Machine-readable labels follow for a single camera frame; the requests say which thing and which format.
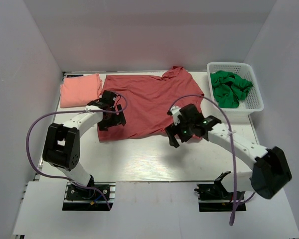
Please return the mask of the red t-shirt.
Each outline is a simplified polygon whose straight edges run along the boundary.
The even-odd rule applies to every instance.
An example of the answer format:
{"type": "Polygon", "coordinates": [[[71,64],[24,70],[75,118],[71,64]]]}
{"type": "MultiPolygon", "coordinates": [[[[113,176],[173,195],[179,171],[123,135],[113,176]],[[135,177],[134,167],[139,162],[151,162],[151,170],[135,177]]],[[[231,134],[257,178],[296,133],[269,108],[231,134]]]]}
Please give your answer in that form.
{"type": "Polygon", "coordinates": [[[173,103],[179,107],[194,104],[200,111],[203,100],[203,91],[193,76],[180,66],[172,67],[162,76],[107,75],[103,90],[123,95],[117,102],[125,108],[126,124],[99,130],[99,142],[164,133],[173,122],[167,114],[173,103]]]}

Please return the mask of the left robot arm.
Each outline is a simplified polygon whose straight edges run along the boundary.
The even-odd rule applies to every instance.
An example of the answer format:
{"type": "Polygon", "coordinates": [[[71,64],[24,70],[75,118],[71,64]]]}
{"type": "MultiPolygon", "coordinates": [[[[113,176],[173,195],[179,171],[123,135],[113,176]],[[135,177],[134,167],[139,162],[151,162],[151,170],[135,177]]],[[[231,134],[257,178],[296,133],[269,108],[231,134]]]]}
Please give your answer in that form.
{"type": "Polygon", "coordinates": [[[94,178],[80,164],[80,138],[93,126],[100,131],[125,125],[124,108],[117,101],[122,95],[104,91],[89,102],[84,111],[64,123],[52,123],[48,127],[42,158],[60,170],[85,199],[95,194],[94,178]]]}

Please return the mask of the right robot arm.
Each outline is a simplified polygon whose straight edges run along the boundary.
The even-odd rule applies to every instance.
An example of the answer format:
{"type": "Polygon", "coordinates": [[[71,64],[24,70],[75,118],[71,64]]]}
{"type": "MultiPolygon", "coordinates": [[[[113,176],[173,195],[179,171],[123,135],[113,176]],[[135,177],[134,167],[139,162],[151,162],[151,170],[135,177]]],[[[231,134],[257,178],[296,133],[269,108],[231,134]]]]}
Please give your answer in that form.
{"type": "Polygon", "coordinates": [[[234,152],[236,158],[244,162],[249,172],[223,172],[212,185],[203,189],[211,199],[225,199],[238,192],[255,192],[265,199],[271,199],[292,179],[292,174],[282,149],[271,149],[255,144],[229,130],[214,116],[204,117],[194,104],[184,107],[174,106],[167,114],[173,122],[165,128],[170,146],[179,147],[178,139],[187,142],[193,136],[203,138],[223,149],[234,152]]]}

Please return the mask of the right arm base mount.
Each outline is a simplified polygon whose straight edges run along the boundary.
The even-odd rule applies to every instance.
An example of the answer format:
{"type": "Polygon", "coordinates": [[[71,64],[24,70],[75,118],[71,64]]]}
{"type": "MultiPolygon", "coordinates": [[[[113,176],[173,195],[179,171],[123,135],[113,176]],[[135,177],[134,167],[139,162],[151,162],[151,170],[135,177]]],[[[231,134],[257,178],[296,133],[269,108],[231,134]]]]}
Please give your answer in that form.
{"type": "MultiPolygon", "coordinates": [[[[237,201],[244,200],[245,192],[250,189],[247,178],[237,175],[237,201]]],[[[198,196],[200,212],[230,212],[234,206],[234,174],[231,171],[223,172],[214,181],[197,184],[194,191],[198,196]]],[[[245,203],[241,201],[236,211],[246,211],[245,203]]]]}

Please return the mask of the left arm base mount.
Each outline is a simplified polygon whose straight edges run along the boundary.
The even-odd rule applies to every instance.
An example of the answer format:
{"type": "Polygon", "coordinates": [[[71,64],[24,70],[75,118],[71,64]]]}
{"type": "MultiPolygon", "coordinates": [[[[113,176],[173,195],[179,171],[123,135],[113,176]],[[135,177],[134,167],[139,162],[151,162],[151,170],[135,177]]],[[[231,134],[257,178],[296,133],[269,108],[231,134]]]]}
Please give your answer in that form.
{"type": "Polygon", "coordinates": [[[115,199],[115,183],[95,184],[95,188],[100,190],[105,196],[110,207],[108,207],[103,196],[98,191],[84,191],[82,188],[68,183],[65,189],[63,200],[63,211],[79,212],[108,212],[112,208],[115,199]]]}

